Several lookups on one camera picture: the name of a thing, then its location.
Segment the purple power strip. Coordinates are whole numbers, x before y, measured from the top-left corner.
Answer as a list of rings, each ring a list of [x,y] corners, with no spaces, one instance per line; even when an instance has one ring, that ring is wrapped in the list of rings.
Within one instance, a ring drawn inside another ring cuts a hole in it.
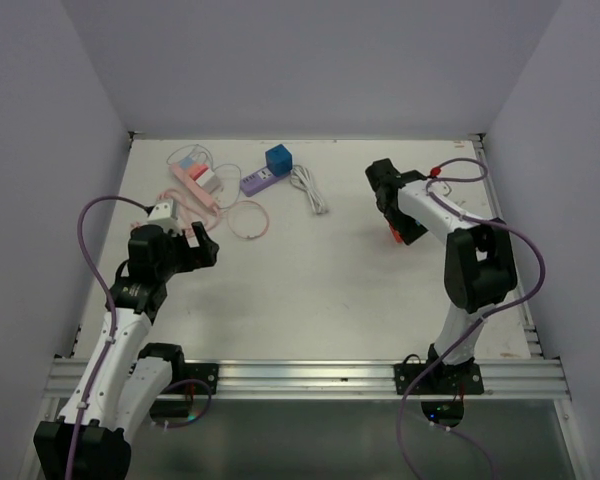
[[[268,168],[262,168],[240,180],[241,192],[246,197],[252,197],[270,187],[279,180]]]

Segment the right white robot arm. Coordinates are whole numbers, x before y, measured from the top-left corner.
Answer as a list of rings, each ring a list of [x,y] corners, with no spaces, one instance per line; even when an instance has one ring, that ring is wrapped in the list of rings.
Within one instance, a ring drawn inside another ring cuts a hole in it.
[[[445,180],[442,166],[428,174],[400,172],[385,158],[368,166],[365,176],[398,242],[411,245],[430,233],[445,248],[443,283],[450,306],[425,369],[429,387],[444,393],[460,382],[460,368],[473,361],[482,316],[517,286],[517,273],[501,220],[467,214],[433,192],[433,184]]]

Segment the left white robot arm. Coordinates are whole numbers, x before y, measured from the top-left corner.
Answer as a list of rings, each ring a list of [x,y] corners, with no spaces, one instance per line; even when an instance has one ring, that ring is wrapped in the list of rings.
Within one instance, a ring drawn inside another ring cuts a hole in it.
[[[48,479],[123,479],[133,439],[156,399],[215,389],[188,375],[179,345],[146,344],[176,274],[212,267],[219,246],[200,222],[187,237],[155,224],[134,229],[128,258],[107,291],[100,336],[58,417],[39,423],[34,446]]]

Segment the blue cube plug adapter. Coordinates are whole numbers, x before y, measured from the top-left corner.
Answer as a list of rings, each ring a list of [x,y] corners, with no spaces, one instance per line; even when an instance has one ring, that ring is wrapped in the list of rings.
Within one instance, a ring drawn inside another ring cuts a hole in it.
[[[289,174],[293,168],[291,152],[282,144],[265,151],[266,167],[276,177]]]

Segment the red cube socket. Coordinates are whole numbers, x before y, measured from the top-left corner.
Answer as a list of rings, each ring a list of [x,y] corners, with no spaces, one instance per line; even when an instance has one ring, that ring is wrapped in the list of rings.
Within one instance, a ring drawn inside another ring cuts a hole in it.
[[[401,244],[403,241],[399,232],[391,225],[389,225],[389,229],[396,243]]]

